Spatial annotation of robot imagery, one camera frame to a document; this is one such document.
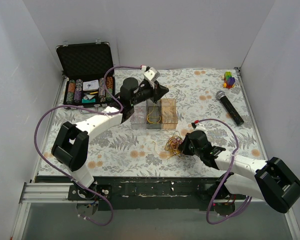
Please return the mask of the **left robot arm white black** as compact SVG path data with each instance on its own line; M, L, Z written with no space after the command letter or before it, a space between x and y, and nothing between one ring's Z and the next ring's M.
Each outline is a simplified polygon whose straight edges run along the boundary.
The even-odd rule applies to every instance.
M94 177L86 166L89 141L127 121L135 112L135 105L147 100L156 103L168 92L169 88L157 80L138 82L136 78L129 77L123 81L116 95L118 101L112 102L101 114L78 123L67 121L61 125L51 153L74 179L80 197L91 200L97 193Z

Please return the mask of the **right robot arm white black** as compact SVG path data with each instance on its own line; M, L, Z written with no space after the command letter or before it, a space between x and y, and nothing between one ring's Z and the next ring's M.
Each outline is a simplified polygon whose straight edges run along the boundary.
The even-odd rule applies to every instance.
M263 160L235 155L213 146L202 130L188 133L179 150L184 155L197 156L210 168L229 171L226 180L216 186L222 199L245 195L263 200L285 214L300 198L300 180L278 157Z

